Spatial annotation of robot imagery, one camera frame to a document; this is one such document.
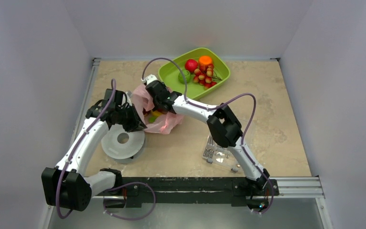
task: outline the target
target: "spool center hole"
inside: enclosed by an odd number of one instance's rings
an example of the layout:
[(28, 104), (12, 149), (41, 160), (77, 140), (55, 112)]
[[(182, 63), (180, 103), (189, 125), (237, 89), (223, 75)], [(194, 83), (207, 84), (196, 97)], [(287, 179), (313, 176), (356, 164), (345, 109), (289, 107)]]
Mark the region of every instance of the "spool center hole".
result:
[(129, 139), (130, 137), (128, 136), (128, 134), (126, 134), (126, 133), (121, 133), (120, 135), (118, 135), (118, 137), (117, 137), (117, 141), (119, 142), (119, 143), (121, 143), (121, 144), (124, 144), (124, 143), (126, 143), (126, 142), (128, 142), (128, 139)]

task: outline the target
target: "beige marble table surface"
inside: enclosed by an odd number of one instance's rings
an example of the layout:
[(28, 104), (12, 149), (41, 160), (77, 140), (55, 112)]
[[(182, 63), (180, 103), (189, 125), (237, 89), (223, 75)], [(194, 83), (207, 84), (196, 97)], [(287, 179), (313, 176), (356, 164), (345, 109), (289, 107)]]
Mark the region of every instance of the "beige marble table surface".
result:
[[(133, 91), (141, 83), (146, 61), (101, 61), (90, 105), (103, 98), (110, 81), (115, 78), (117, 89)], [(157, 75), (166, 62), (153, 62), (146, 75)], [(201, 98), (206, 104), (220, 104), (234, 96), (251, 92), (257, 106), (250, 133), (245, 138), (257, 160), (274, 177), (311, 176), (301, 137), (295, 122), (287, 90), (278, 62), (227, 61), (231, 77), (224, 85)], [(230, 104), (238, 119), (249, 119), (253, 102), (245, 96)], [(146, 133), (144, 153), (130, 164), (116, 163), (98, 145), (89, 162), (86, 176), (101, 168), (122, 171), (125, 177), (241, 177), (228, 168), (206, 163), (202, 159), (209, 135), (206, 124), (185, 117), (169, 135)]]

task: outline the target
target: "white wall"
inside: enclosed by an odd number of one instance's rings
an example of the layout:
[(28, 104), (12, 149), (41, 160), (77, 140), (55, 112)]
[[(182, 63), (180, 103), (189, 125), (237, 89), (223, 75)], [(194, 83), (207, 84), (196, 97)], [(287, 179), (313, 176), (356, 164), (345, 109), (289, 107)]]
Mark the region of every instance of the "white wall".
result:
[(91, 64), (61, 0), (0, 0), (0, 228), (37, 228)]
[(64, 0), (94, 57), (178, 56), (206, 46), (229, 59), (280, 57), (312, 0)]
[(366, 0), (314, 0), (280, 62), (335, 228), (366, 228)]

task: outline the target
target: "pink bag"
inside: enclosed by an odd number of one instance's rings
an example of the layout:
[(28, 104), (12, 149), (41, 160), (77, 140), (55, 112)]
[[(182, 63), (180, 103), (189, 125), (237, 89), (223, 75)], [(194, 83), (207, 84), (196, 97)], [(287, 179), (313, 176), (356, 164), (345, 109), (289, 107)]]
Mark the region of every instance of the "pink bag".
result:
[(144, 117), (142, 113), (143, 109), (145, 111), (152, 110), (155, 105), (152, 102), (152, 97), (149, 95), (147, 90), (145, 89), (144, 84), (140, 84), (133, 92), (132, 92), (132, 103), (135, 105), (135, 109), (137, 109), (137, 113), (140, 116), (141, 120), (147, 126), (144, 129), (145, 132), (148, 133), (160, 133), (167, 135), (177, 124), (182, 124), (184, 115), (182, 114), (173, 114), (168, 112), (167, 114), (163, 114), (156, 118), (155, 122), (149, 123), (148, 116)]

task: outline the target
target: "green tray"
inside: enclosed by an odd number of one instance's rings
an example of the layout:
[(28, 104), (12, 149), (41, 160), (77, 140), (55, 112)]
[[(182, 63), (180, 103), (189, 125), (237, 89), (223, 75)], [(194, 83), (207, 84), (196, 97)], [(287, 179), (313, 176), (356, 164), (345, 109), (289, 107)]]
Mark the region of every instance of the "green tray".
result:
[[(204, 87), (198, 83), (193, 83), (193, 75), (189, 82), (187, 82), (187, 97), (191, 99), (200, 99), (206, 96), (210, 92), (219, 88), (231, 75), (231, 71), (228, 66), (211, 50), (207, 48), (197, 48), (190, 52), (187, 52), (174, 61), (184, 69), (184, 64), (188, 59), (194, 59), (198, 61), (201, 56), (210, 56), (214, 63), (214, 73), (220, 77), (222, 80), (210, 89), (204, 90)], [(170, 87), (172, 90), (184, 93), (184, 84), (178, 80), (179, 70), (172, 63), (167, 63), (162, 66), (158, 71), (158, 77), (161, 81), (165, 83), (166, 86)]]

